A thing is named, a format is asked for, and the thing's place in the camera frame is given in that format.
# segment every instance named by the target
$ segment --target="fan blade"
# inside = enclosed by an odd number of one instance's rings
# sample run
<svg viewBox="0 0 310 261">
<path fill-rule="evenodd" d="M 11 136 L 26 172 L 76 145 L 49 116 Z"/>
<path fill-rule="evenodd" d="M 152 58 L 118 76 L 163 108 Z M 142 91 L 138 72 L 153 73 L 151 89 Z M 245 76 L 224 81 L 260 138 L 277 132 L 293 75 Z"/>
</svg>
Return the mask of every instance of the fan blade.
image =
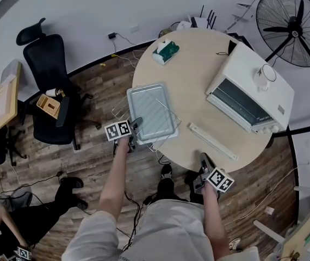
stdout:
<svg viewBox="0 0 310 261">
<path fill-rule="evenodd" d="M 306 50 L 306 52 L 308 53 L 308 55 L 310 56 L 310 50 L 309 50 L 307 44 L 305 43 L 305 41 L 303 40 L 302 36 L 299 37 L 299 40 L 300 40 L 302 46 L 304 47 L 304 49 Z"/>
<path fill-rule="evenodd" d="M 287 44 L 292 38 L 293 38 L 293 36 L 292 36 L 292 35 L 289 35 L 289 36 L 286 38 L 286 40 L 285 40 L 284 42 L 282 42 L 282 43 L 280 44 L 280 46 L 278 46 L 278 47 L 275 49 L 275 51 L 273 51 L 272 54 L 271 54 L 270 56 L 268 56 L 268 57 L 265 59 L 265 61 L 268 62 L 269 60 L 271 60 L 271 58 L 272 58 L 273 56 L 275 56 L 275 55 L 277 54 L 277 52 L 280 51 L 284 46 L 286 46 L 286 44 Z"/>
<path fill-rule="evenodd" d="M 265 32 L 286 32 L 290 33 L 289 29 L 287 27 L 270 27 L 270 28 L 265 28 Z"/>
<path fill-rule="evenodd" d="M 303 0 L 300 1 L 300 6 L 297 11 L 296 21 L 298 21 L 299 24 L 301 24 L 302 22 L 302 17 L 303 17 Z"/>
</svg>

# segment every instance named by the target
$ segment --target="fan grille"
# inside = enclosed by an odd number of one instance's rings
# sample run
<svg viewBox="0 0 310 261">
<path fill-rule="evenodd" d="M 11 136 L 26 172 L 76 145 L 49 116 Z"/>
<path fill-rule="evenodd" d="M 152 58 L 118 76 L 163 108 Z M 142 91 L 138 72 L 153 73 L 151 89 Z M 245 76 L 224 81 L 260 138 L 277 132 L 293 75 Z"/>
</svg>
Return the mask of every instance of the fan grille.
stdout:
<svg viewBox="0 0 310 261">
<path fill-rule="evenodd" d="M 272 51 L 284 42 L 289 33 L 265 32 L 269 27 L 288 27 L 292 18 L 297 16 L 301 0 L 260 0 L 257 7 L 258 29 L 266 44 Z M 304 1 L 302 30 L 305 43 L 310 49 L 310 0 Z M 310 67 L 310 56 L 301 45 L 299 38 L 292 38 L 277 55 L 283 60 L 301 67 Z"/>
</svg>

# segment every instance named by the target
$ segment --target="white desk leg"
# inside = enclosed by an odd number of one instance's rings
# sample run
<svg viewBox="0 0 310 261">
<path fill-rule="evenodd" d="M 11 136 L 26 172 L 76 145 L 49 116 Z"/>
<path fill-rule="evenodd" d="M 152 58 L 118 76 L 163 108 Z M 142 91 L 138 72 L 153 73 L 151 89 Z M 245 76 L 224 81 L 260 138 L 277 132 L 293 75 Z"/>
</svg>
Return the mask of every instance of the white desk leg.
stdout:
<svg viewBox="0 0 310 261">
<path fill-rule="evenodd" d="M 302 191 L 302 192 L 310 194 L 310 188 L 307 188 L 307 187 L 297 187 L 297 186 L 295 186 L 294 190 L 295 191 Z"/>
<path fill-rule="evenodd" d="M 278 243 L 282 244 L 284 242 L 284 240 L 285 240 L 284 237 L 282 237 L 281 235 L 278 235 L 276 232 L 272 231 L 270 228 L 266 227 L 265 225 L 263 225 L 259 221 L 255 220 L 253 222 L 253 224 L 256 227 L 258 227 L 261 231 L 263 231 L 265 234 L 267 234 L 268 236 L 273 238 L 275 241 L 277 241 Z"/>
</svg>

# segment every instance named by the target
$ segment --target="wooden organizer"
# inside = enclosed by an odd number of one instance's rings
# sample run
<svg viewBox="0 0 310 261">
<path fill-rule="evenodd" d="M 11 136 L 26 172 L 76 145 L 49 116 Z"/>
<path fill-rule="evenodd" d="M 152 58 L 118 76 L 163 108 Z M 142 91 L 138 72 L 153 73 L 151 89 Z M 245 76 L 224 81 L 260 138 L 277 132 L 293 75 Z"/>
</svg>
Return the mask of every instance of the wooden organizer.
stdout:
<svg viewBox="0 0 310 261">
<path fill-rule="evenodd" d="M 61 104 L 53 98 L 42 94 L 36 102 L 36 106 L 45 111 L 48 115 L 57 119 Z"/>
</svg>

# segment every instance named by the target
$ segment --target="chair headrest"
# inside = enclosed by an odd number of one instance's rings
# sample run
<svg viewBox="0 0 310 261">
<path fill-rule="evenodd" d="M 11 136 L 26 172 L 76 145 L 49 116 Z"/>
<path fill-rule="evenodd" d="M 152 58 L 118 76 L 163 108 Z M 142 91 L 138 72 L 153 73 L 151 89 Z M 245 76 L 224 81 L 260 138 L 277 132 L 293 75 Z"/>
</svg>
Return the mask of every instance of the chair headrest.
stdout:
<svg viewBox="0 0 310 261">
<path fill-rule="evenodd" d="M 29 44 L 36 39 L 45 36 L 45 34 L 41 30 L 41 24 L 44 22 L 46 18 L 42 18 L 37 24 L 29 26 L 19 32 L 16 38 L 16 44 L 19 46 L 23 46 Z"/>
</svg>

